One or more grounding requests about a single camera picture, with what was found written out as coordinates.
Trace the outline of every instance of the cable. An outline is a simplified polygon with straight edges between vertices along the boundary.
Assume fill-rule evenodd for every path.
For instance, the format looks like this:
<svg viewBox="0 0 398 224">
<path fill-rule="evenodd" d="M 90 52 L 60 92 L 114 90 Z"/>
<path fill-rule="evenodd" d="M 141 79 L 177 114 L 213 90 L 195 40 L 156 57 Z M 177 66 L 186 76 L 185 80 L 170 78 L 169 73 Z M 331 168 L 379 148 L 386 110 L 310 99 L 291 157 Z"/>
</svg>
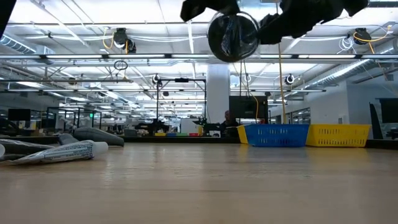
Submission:
<svg viewBox="0 0 398 224">
<path fill-rule="evenodd" d="M 354 33 L 354 38 L 357 39 L 357 40 L 360 40 L 360 41 L 362 41 L 362 42 L 367 42 L 367 43 L 377 42 L 377 41 L 379 41 L 379 40 L 382 40 L 382 39 L 386 38 L 389 31 L 390 31 L 390 26 L 388 27 L 387 32 L 386 32 L 386 34 L 384 35 L 384 37 L 378 38 L 378 39 L 376 39 L 376 40 L 363 40 L 363 39 L 360 39 L 360 38 L 358 38 L 358 37 L 355 36 L 355 35 L 357 34 L 357 32 Z"/>
<path fill-rule="evenodd" d="M 372 46 L 372 43 L 369 43 L 369 48 L 371 49 L 371 52 L 372 52 L 373 54 L 375 54 L 374 49 L 373 49 L 373 46 Z M 381 72 L 383 73 L 384 78 L 387 80 L 387 79 L 388 79 L 388 78 L 387 78 L 387 74 L 385 73 L 384 69 L 381 67 L 381 64 L 380 64 L 379 62 L 377 62 L 377 64 L 379 65 L 379 68 L 381 69 Z M 391 83 L 388 82 L 388 84 L 390 85 L 390 87 L 391 87 L 392 91 L 394 92 L 395 96 L 398 96 L 397 91 L 396 91 L 395 88 L 391 85 Z"/>
<path fill-rule="evenodd" d="M 278 3 L 276 5 L 276 13 L 279 13 Z M 282 82 L 282 51 L 280 49 L 280 43 L 278 44 L 278 51 L 279 51 L 279 85 L 280 85 L 280 95 L 282 97 L 282 111 L 283 111 L 283 118 L 284 124 L 286 124 L 286 110 L 285 110 L 285 96 L 284 96 L 284 86 Z"/>
<path fill-rule="evenodd" d="M 113 38 L 114 38 L 114 32 L 112 33 L 112 42 L 111 42 L 111 46 L 110 46 L 110 47 L 108 47 L 108 46 L 105 44 L 105 39 L 102 40 L 102 43 L 104 44 L 104 47 L 105 47 L 105 48 L 111 49 L 111 48 L 113 47 Z"/>
<path fill-rule="evenodd" d="M 257 98 L 250 93 L 249 91 L 249 81 L 248 81 L 248 71 L 246 70 L 246 61 L 243 61 L 243 65 L 244 65 L 244 73 L 246 75 L 246 84 L 248 85 L 247 89 L 248 89 L 248 93 L 253 96 L 253 98 L 255 99 L 256 103 L 257 103 L 257 109 L 256 109 L 256 124 L 257 124 L 257 119 L 259 117 L 259 101 L 257 100 Z"/>
</svg>

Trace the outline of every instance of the monitor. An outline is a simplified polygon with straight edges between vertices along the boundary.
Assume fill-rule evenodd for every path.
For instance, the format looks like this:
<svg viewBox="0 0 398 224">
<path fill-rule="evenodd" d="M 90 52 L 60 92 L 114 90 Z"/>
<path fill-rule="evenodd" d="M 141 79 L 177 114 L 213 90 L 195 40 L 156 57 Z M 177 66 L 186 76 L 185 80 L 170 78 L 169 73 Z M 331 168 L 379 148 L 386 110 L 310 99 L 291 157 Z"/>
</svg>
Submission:
<svg viewBox="0 0 398 224">
<path fill-rule="evenodd" d="M 9 121 L 30 121 L 30 109 L 8 109 Z"/>
<path fill-rule="evenodd" d="M 398 123 L 398 98 L 380 99 L 383 123 Z"/>
<path fill-rule="evenodd" d="M 259 102 L 257 118 L 268 119 L 268 97 L 256 96 Z M 231 118 L 255 119 L 257 112 L 257 102 L 250 96 L 230 96 L 229 115 Z"/>
</svg>

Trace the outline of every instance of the white tube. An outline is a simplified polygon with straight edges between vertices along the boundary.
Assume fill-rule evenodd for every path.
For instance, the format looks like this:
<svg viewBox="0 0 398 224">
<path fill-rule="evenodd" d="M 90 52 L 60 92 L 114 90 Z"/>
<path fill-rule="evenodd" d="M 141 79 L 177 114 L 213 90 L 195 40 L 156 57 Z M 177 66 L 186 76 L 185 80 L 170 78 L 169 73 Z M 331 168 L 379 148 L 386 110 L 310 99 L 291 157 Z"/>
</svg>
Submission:
<svg viewBox="0 0 398 224">
<path fill-rule="evenodd" d="M 14 161 L 0 162 L 0 164 L 38 164 L 92 159 L 108 151 L 106 142 L 91 140 L 67 144 L 47 149 Z"/>
</svg>

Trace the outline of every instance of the plastic basket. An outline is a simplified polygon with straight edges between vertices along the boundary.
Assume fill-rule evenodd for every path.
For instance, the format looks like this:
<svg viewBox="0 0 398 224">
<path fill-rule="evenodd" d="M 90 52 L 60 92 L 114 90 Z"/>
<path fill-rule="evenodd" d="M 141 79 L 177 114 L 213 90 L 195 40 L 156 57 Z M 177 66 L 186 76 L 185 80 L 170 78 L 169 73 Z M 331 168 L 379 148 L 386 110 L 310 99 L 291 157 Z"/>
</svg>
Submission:
<svg viewBox="0 0 398 224">
<path fill-rule="evenodd" d="M 303 147 L 307 140 L 307 124 L 250 124 L 238 127 L 241 143 L 256 147 Z"/>
<path fill-rule="evenodd" d="M 307 145 L 317 147 L 364 147 L 370 125 L 312 124 Z"/>
</svg>

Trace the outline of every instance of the white pillar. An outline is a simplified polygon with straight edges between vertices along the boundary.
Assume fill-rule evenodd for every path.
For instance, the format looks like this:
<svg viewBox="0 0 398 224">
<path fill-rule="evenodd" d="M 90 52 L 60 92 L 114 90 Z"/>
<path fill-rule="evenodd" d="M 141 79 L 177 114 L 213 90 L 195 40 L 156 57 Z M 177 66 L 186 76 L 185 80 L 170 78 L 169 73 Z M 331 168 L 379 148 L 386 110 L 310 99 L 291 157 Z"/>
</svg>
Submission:
<svg viewBox="0 0 398 224">
<path fill-rule="evenodd" d="M 229 110 L 228 65 L 209 65 L 207 70 L 207 119 L 210 123 L 224 122 L 224 113 Z"/>
</svg>

